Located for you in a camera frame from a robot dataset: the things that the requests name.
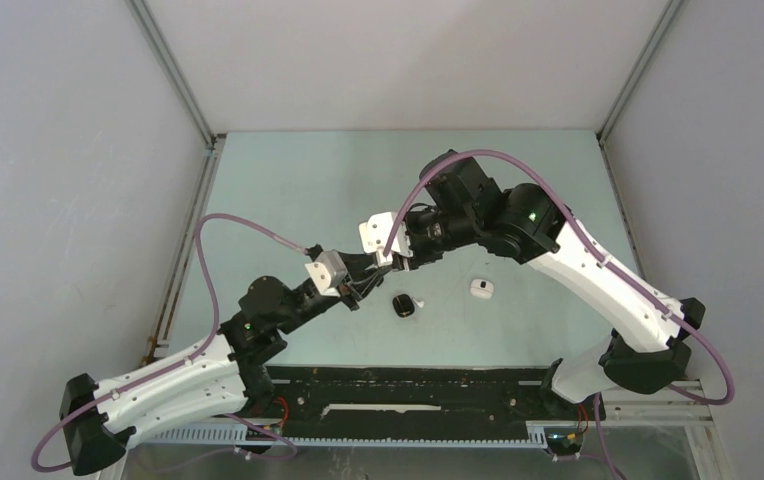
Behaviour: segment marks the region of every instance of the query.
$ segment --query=small black object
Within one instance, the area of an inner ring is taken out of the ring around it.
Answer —
[[[392,303],[394,304],[394,311],[401,317],[408,317],[414,313],[414,300],[405,293],[394,297]]]

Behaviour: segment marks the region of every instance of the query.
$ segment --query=white cable tray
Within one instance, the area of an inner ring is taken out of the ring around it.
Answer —
[[[433,447],[433,448],[546,448],[543,427],[528,427],[529,439],[517,440],[397,440],[352,438],[286,437],[297,446],[308,447]],[[159,433],[146,443],[182,445],[269,445],[270,441],[247,440],[241,424],[191,423]]]

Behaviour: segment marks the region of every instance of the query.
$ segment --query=red wire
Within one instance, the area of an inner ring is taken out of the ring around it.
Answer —
[[[579,413],[585,418],[585,430],[580,432],[580,435],[584,435],[588,431],[588,410],[582,405],[579,406]]]
[[[282,414],[282,421],[279,422],[279,426],[280,427],[284,427],[285,426],[285,422],[288,421],[288,415],[290,414],[290,411],[291,411],[291,409],[288,408],[288,401],[285,400],[282,397],[276,397],[274,402],[281,404],[282,408],[285,410],[285,413]]]

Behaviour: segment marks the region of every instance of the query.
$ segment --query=gray wall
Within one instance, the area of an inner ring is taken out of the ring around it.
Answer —
[[[734,471],[764,478],[764,2],[690,2],[607,151],[648,277],[706,303],[735,374],[714,410]]]
[[[124,2],[0,0],[0,478],[67,379],[137,365],[203,151]]]

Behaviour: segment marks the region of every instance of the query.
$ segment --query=cable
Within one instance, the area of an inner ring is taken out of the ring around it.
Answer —
[[[601,400],[602,396],[600,393],[594,395],[594,424],[597,427],[597,437],[600,438],[600,448],[603,449],[603,458],[605,459],[606,465],[609,466],[609,470],[612,471],[613,477],[619,477],[626,480],[626,477],[624,477],[623,474],[620,473],[620,470],[618,470],[618,467],[615,466],[615,463],[612,461],[612,455],[609,453],[608,447],[606,447],[606,434],[603,433],[603,424],[600,421]]]
[[[214,449],[214,450],[209,450],[209,451],[207,451],[207,452],[205,452],[205,453],[203,453],[201,455],[197,455],[194,458],[191,458],[191,459],[185,460],[182,463],[173,465],[172,467],[164,467],[164,468],[149,467],[147,465],[144,465],[144,463],[140,459],[140,456],[136,456],[135,457],[135,461],[144,470],[146,470],[146,471],[148,471],[150,473],[161,474],[161,473],[170,473],[170,472],[175,472],[175,471],[181,470],[181,469],[187,467],[188,465],[194,464],[194,463],[196,463],[196,462],[198,462],[200,460],[203,460],[205,458],[208,458],[208,457],[211,457],[211,456],[214,456],[214,455],[219,455],[219,454],[222,454],[222,453],[230,453],[231,452],[231,453],[235,453],[235,454],[240,454],[241,452],[243,452],[244,453],[244,457],[246,457],[247,459],[254,457],[254,458],[260,458],[261,460],[275,461],[275,462],[282,462],[282,461],[285,461],[285,460],[290,460],[291,458],[296,456],[297,451],[298,451],[297,446],[294,445],[294,443],[291,442],[290,440],[288,440],[287,438],[279,435],[278,433],[275,433],[275,432],[272,432],[270,430],[261,428],[258,425],[254,425],[254,424],[250,423],[249,421],[247,421],[247,420],[245,420],[245,419],[243,419],[241,417],[238,417],[237,415],[232,415],[231,413],[227,413],[227,414],[224,414],[224,416],[228,417],[228,418],[231,418],[232,420],[235,420],[236,422],[239,422],[239,423],[242,423],[242,424],[246,425],[246,427],[248,429],[255,430],[256,432],[259,432],[259,433],[262,433],[264,435],[267,435],[268,437],[272,438],[274,441],[279,441],[279,442],[284,443],[285,446],[287,446],[288,448],[291,449],[291,453],[289,455],[261,455],[259,453],[253,453],[253,452],[244,450],[244,449],[242,449],[240,447],[224,447],[224,448],[217,448],[217,449]]]
[[[585,407],[581,403],[579,404],[579,412],[585,418],[585,429],[579,432],[578,435],[585,435],[585,433],[588,432],[588,410],[585,410]]]
[[[417,185],[414,187],[411,193],[409,193],[408,197],[406,198],[406,201],[403,203],[403,206],[400,207],[400,211],[397,212],[397,217],[394,219],[394,227],[391,228],[391,233],[388,234],[388,241],[385,242],[385,249],[382,251],[382,255],[387,256],[388,254],[391,253],[391,246],[394,244],[394,237],[396,236],[396,232],[397,232],[396,226],[402,224],[403,219],[405,218],[409,207],[411,206],[412,202],[414,202],[415,198],[417,198],[417,195],[420,194],[420,191],[423,189],[423,187],[426,186],[426,184],[429,183],[430,180],[435,178],[435,176],[438,175],[438,173],[440,173],[441,170],[444,170],[445,168],[452,165],[453,163],[460,162],[464,159],[467,159],[470,157],[476,157],[476,156],[498,158],[500,160],[503,160],[507,163],[514,165],[515,167],[519,168],[520,170],[523,170],[524,173],[529,175],[529,177],[531,177],[532,180],[535,181],[535,183],[541,186],[541,188],[544,190],[544,193],[546,193],[547,196],[550,197],[550,200],[553,201],[553,203],[556,205],[556,207],[565,217],[568,225],[571,227],[571,229],[579,238],[579,240],[582,242],[582,244],[585,245],[585,247],[588,249],[588,252],[590,252],[591,255],[597,260],[597,263],[604,264],[604,266],[607,269],[609,269],[612,273],[614,273],[621,280],[623,280],[627,285],[629,285],[638,293],[640,293],[657,310],[662,312],[662,315],[670,315],[668,318],[671,321],[673,321],[674,323],[679,325],[680,328],[688,332],[688,334],[694,337],[695,340],[697,340],[697,342],[700,343],[700,345],[703,345],[703,347],[706,349],[706,351],[709,352],[709,354],[712,356],[712,359],[718,365],[718,368],[721,370],[721,374],[724,377],[724,382],[726,383],[726,394],[721,398],[701,397],[699,395],[695,395],[683,388],[676,387],[674,385],[670,385],[671,390],[691,400],[694,400],[695,402],[702,403],[705,405],[726,405],[727,403],[732,401],[733,397],[735,396],[735,382],[732,378],[732,373],[730,373],[729,367],[727,366],[721,354],[718,353],[718,351],[715,349],[714,346],[712,346],[709,340],[707,340],[706,337],[704,337],[703,334],[698,332],[694,327],[689,325],[688,322],[679,318],[676,314],[670,313],[670,310],[668,309],[668,307],[664,303],[662,303],[661,300],[656,298],[656,296],[653,295],[652,293],[648,292],[637,281],[635,281],[635,279],[633,279],[627,272],[621,270],[620,268],[618,268],[611,262],[605,262],[606,257],[602,253],[600,253],[599,250],[594,248],[594,245],[591,243],[591,240],[588,238],[588,236],[585,235],[585,233],[582,231],[582,227],[579,225],[576,218],[573,216],[573,214],[564,204],[562,199],[559,198],[558,193],[556,193],[556,191],[553,190],[550,187],[550,185],[548,185],[547,182],[544,181],[544,179],[541,178],[541,176],[535,172],[535,170],[533,170],[531,167],[521,162],[520,160],[512,157],[511,155],[508,155],[503,152],[498,152],[496,150],[479,149],[479,150],[469,150],[467,152],[457,153],[455,155],[451,155],[445,158],[444,160],[438,162],[438,164],[432,167],[426,173],[426,175],[420,178],[420,181],[417,182]]]
[[[149,375],[145,375],[137,380],[133,380],[132,382],[127,383],[126,385],[123,385],[122,387],[117,388],[117,393],[127,392],[137,386],[143,385],[144,383],[150,380],[160,377],[161,375],[164,375],[168,372],[172,372],[173,370],[185,365],[185,362],[187,362],[188,360],[192,361],[192,359],[197,358],[200,353],[204,352],[205,349],[208,348],[209,345],[211,345],[212,340],[214,340],[215,335],[217,335],[217,329],[220,327],[220,306],[217,303],[217,291],[214,289],[214,283],[211,281],[211,275],[208,273],[208,266],[205,263],[205,253],[203,252],[203,249],[202,249],[202,227],[205,226],[205,224],[208,221],[214,220],[214,219],[229,220],[235,223],[240,223],[241,225],[246,225],[247,227],[250,227],[253,230],[261,232],[264,235],[267,235],[268,237],[275,240],[276,242],[281,243],[282,245],[296,252],[305,254],[308,251],[306,248],[301,247],[300,245],[294,242],[291,242],[290,240],[286,240],[285,238],[277,235],[275,232],[255,222],[247,220],[245,218],[237,217],[235,215],[229,215],[228,213],[210,213],[202,217],[199,220],[199,222],[197,222],[196,227],[194,228],[193,237],[194,237],[194,245],[196,246],[197,257],[199,258],[199,265],[200,265],[200,268],[202,268],[202,276],[205,278],[205,285],[206,287],[208,287],[208,294],[211,297],[211,307],[214,312],[213,321],[211,325],[211,331],[208,332],[208,337],[206,337],[205,341],[202,342],[202,345],[200,345],[199,348],[194,350],[194,352],[191,353],[188,357],[182,360],[179,360],[177,362],[171,363],[170,365],[167,365],[164,368],[158,369],[155,372],[150,373]],[[48,432],[46,432],[46,435],[44,435],[40,439],[37,446],[35,446],[34,451],[32,452],[32,468],[36,472],[50,473],[50,472],[57,472],[59,470],[64,470],[65,468],[69,467],[70,462],[53,465],[51,467],[41,465],[40,454],[43,451],[43,448],[46,447],[46,444],[49,443],[49,440],[51,440],[56,433],[58,433],[70,422],[72,422],[75,418],[87,412],[88,410],[92,409],[93,407],[99,405],[100,403],[111,399],[112,395],[113,395],[112,392],[108,392],[105,395],[101,395],[99,398],[96,398],[86,403],[85,405],[82,405],[81,407],[77,408],[72,413],[70,413],[63,419],[61,419],[60,422],[58,422],[54,427],[52,427]]]
[[[291,413],[291,409],[288,408],[288,401],[285,400],[284,397],[276,397],[274,402],[282,405],[282,409],[285,411],[285,413],[282,414],[282,420],[279,422],[279,428],[285,428],[285,422],[288,421],[288,416]]]

